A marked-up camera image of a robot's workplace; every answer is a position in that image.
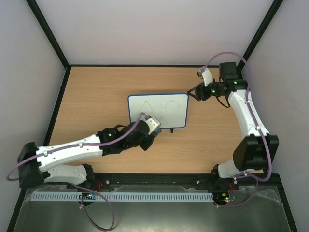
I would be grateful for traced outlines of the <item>small blue-framed whiteboard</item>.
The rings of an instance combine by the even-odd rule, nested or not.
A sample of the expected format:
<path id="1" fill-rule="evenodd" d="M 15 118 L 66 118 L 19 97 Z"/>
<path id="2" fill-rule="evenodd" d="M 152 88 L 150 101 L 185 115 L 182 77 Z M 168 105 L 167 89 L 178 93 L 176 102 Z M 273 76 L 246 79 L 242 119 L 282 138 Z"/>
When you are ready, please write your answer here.
<path id="1" fill-rule="evenodd" d="M 127 102 L 130 122 L 145 113 L 157 119 L 162 129 L 181 129 L 187 124 L 189 96 L 186 93 L 129 95 Z"/>

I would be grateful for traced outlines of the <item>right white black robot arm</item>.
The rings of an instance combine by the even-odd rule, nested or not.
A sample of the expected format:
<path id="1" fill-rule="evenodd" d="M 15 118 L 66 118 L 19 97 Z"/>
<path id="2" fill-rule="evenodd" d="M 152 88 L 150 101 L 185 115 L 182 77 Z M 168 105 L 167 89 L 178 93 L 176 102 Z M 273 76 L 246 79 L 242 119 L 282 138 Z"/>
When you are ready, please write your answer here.
<path id="1" fill-rule="evenodd" d="M 189 96 L 197 101 L 225 97 L 225 107 L 234 110 L 242 133 L 242 141 L 234 150 L 232 158 L 212 169 L 211 185 L 215 189 L 222 189 L 228 179 L 236 183 L 238 178 L 254 176 L 253 171 L 260 170 L 266 171 L 267 175 L 258 178 L 258 181 L 268 181 L 279 139 L 263 125 L 252 101 L 249 84 L 240 78 L 236 64 L 221 63 L 219 81 L 213 79 L 206 67 L 201 68 L 197 75 L 202 82 L 187 92 Z"/>

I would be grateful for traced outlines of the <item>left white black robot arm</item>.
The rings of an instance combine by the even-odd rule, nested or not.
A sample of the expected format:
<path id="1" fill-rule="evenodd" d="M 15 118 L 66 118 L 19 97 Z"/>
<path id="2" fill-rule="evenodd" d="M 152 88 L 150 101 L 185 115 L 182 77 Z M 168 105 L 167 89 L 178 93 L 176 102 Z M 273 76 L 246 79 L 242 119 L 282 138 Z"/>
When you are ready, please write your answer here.
<path id="1" fill-rule="evenodd" d="M 21 189 L 29 189 L 48 182 L 75 185 L 93 182 L 94 173 L 90 165 L 67 164 L 86 158 L 119 154 L 138 146 L 146 151 L 160 132 L 160 123 L 148 118 L 128 126 L 105 128 L 66 144 L 37 147 L 34 142 L 27 143 L 17 158 L 19 186 Z"/>

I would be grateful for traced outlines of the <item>left controller circuit board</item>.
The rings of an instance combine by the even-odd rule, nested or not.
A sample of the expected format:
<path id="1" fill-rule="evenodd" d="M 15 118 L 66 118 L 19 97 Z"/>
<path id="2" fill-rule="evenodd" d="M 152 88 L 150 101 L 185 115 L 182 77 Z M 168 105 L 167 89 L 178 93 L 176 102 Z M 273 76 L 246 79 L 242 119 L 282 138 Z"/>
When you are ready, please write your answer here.
<path id="1" fill-rule="evenodd" d="M 88 200 L 97 200 L 99 199 L 100 196 L 98 196 L 97 194 L 94 194 L 92 192 L 79 192 L 79 196 L 78 199 L 88 199 Z"/>

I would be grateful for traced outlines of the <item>controller circuit board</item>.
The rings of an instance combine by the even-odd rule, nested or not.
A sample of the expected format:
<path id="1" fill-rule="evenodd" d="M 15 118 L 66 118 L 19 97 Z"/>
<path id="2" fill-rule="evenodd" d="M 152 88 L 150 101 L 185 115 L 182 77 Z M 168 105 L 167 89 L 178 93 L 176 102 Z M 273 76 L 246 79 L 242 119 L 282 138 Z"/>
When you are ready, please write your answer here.
<path id="1" fill-rule="evenodd" d="M 88 200 L 97 200 L 99 199 L 100 196 L 98 196 L 97 194 L 94 194 L 92 192 L 79 192 L 79 196 L 78 199 L 88 199 Z"/>
<path id="2" fill-rule="evenodd" d="M 228 203 L 230 201 L 234 201 L 235 199 L 236 195 L 234 193 L 222 192 L 213 194 L 213 200 L 216 203 Z"/>

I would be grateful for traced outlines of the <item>right controller circuit board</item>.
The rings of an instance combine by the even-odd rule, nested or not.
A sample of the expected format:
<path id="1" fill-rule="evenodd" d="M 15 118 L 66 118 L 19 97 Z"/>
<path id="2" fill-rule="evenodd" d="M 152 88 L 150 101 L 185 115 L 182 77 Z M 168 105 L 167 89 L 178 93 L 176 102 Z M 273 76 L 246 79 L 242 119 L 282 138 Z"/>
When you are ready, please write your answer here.
<path id="1" fill-rule="evenodd" d="M 234 201 L 235 199 L 236 195 L 234 193 L 222 192 L 213 194 L 213 200 L 216 203 L 228 203 L 230 201 Z"/>

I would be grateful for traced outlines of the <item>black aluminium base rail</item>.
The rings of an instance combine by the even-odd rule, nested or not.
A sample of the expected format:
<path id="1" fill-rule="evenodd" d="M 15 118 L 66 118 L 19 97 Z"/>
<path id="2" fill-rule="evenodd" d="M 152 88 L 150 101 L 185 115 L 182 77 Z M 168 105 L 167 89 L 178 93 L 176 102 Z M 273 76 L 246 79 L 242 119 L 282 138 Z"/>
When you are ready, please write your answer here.
<path id="1" fill-rule="evenodd" d="M 73 170 L 71 174 L 56 171 L 54 174 L 28 174 L 19 181 L 21 189 L 36 188 L 47 183 L 63 183 L 73 189 L 72 184 L 91 190 L 108 190 L 122 186 L 181 186 L 186 189 L 206 190 L 208 192 L 224 192 L 239 189 L 240 185 L 253 185 L 253 178 L 222 179 L 214 174 L 133 174 L 133 173 L 95 173 L 84 174 Z"/>

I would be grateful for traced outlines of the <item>right black frame post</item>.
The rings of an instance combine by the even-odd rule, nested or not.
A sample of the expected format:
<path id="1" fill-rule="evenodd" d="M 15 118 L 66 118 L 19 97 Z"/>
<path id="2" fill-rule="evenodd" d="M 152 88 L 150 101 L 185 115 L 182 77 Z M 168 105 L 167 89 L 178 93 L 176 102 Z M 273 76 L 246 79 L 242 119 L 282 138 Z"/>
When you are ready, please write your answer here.
<path id="1" fill-rule="evenodd" d="M 272 2 L 271 6 L 269 7 L 269 9 L 266 13 L 266 15 L 264 16 L 262 22 L 260 23 L 257 31 L 255 32 L 251 42 L 249 43 L 245 53 L 242 56 L 245 59 L 245 61 L 248 61 L 248 59 L 250 58 L 251 54 L 255 50 L 256 46 L 258 45 L 259 41 L 261 40 L 266 29 L 270 25 L 272 19 L 276 15 L 277 11 L 279 10 L 279 8 L 280 8 L 280 6 L 282 5 L 283 2 L 284 2 L 284 0 L 274 0 Z"/>

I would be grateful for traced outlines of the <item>black frame post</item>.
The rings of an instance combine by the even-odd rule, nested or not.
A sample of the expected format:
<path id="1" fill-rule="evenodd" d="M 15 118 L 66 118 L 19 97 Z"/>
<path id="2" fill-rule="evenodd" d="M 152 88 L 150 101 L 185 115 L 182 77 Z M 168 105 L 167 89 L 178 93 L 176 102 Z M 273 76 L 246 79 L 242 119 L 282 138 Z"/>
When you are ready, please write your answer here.
<path id="1" fill-rule="evenodd" d="M 255 32 L 251 42 L 249 43 L 245 53 L 242 56 L 245 59 L 245 61 L 248 61 L 248 59 L 250 58 L 251 54 L 255 50 L 256 46 L 258 45 L 259 41 L 261 40 L 266 29 L 270 25 L 272 19 L 276 15 L 277 11 L 279 10 L 279 8 L 280 8 L 280 6 L 282 5 L 283 2 L 284 2 L 284 0 L 274 0 L 272 2 L 271 6 L 269 7 L 269 9 L 266 13 L 266 15 L 264 16 L 262 22 L 260 23 L 257 31 Z"/>
<path id="2" fill-rule="evenodd" d="M 66 59 L 56 37 L 54 36 L 47 20 L 45 19 L 39 5 L 35 0 L 26 0 L 28 6 L 30 7 L 32 13 L 34 14 L 35 18 L 37 19 L 39 25 L 41 26 L 45 36 L 47 37 L 50 45 L 52 46 L 53 50 L 55 51 L 57 57 L 59 58 L 63 67 L 67 70 L 70 67 L 68 60 Z"/>

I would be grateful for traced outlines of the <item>left black frame post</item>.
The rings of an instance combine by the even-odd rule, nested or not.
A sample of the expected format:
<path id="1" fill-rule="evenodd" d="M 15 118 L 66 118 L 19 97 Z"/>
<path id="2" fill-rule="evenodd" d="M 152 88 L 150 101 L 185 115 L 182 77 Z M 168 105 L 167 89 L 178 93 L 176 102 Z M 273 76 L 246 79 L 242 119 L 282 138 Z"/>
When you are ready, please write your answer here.
<path id="1" fill-rule="evenodd" d="M 35 18 L 37 19 L 39 25 L 41 26 L 45 36 L 47 37 L 50 45 L 52 46 L 53 50 L 55 51 L 57 57 L 59 58 L 63 67 L 67 70 L 70 67 L 68 60 L 66 59 L 56 37 L 54 36 L 47 20 L 45 19 L 39 5 L 35 0 L 26 0 L 28 6 L 30 7 L 32 13 L 34 14 Z"/>

